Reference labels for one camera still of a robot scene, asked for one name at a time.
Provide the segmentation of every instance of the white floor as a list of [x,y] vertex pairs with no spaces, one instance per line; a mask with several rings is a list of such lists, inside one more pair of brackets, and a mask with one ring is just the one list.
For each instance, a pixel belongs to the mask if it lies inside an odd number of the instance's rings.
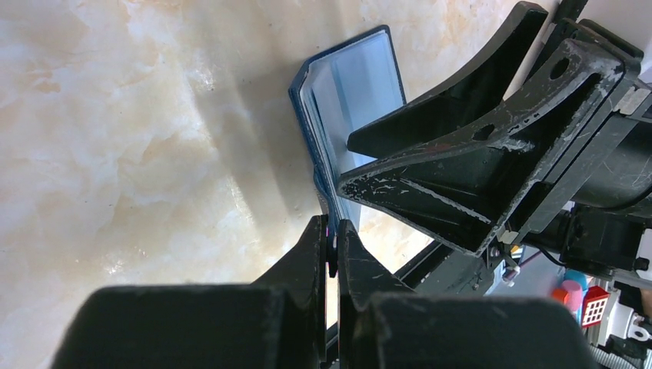
[[[255,279],[320,212],[287,95],[299,65],[388,24],[409,100],[515,2],[0,2],[0,367],[47,367],[101,286]],[[391,270],[427,244],[363,217]]]

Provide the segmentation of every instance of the notepad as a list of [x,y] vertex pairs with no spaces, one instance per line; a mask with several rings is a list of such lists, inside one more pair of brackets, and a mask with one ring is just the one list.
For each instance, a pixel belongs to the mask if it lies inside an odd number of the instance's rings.
[[308,59],[290,97],[328,203],[332,231],[342,219],[359,228],[361,206],[339,198],[339,176],[374,160],[346,149],[353,131],[405,104],[389,27],[380,26]]

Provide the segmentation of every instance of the notebook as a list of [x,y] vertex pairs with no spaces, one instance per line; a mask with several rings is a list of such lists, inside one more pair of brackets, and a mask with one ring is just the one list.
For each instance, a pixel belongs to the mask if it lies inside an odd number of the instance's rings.
[[346,149],[353,131],[400,108],[405,94],[389,27],[381,25],[309,58],[289,89],[328,206],[329,234],[342,219],[359,229],[361,205],[335,192],[339,176],[374,160]]

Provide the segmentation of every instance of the hole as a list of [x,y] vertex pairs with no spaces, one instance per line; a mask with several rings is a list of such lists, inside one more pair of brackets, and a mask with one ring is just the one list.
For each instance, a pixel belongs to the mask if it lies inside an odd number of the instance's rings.
[[485,125],[483,128],[478,129],[473,134],[474,141],[486,141],[489,138],[489,135],[491,135],[491,132],[494,131],[494,129],[496,129],[494,125]]
[[557,62],[557,64],[552,67],[551,79],[557,79],[568,69],[568,65],[571,63],[568,58],[563,58]]

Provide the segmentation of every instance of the beige marble tabletop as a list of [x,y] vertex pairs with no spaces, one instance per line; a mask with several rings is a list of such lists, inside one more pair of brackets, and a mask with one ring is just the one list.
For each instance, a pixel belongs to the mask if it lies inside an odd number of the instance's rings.
[[[410,100],[515,2],[0,3],[0,367],[47,367],[101,286],[255,279],[320,212],[299,65],[388,24]],[[361,237],[392,271],[428,242],[370,210]]]

